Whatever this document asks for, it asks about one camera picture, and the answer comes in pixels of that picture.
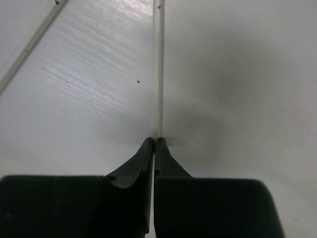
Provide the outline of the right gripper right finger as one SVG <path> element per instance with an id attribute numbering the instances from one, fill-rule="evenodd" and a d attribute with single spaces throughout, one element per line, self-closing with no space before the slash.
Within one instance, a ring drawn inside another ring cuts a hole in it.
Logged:
<path id="1" fill-rule="evenodd" d="M 158 238 L 282 238 L 268 188 L 259 180 L 194 178 L 156 145 L 154 227 Z"/>

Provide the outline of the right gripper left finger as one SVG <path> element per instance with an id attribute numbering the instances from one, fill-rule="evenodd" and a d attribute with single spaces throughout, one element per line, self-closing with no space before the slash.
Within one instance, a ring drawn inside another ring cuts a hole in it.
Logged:
<path id="1" fill-rule="evenodd" d="M 150 229 L 153 140 L 106 176 L 0 180 L 3 238 L 143 238 Z"/>

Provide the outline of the white chopstick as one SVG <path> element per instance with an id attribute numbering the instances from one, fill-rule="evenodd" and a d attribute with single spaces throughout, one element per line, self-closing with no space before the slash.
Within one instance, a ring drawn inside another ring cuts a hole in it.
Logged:
<path id="1" fill-rule="evenodd" d="M 2 0 L 0 2 L 0 90 L 28 57 L 66 0 Z"/>
<path id="2" fill-rule="evenodd" d="M 153 126 L 152 138 L 162 137 L 164 1 L 153 1 Z"/>

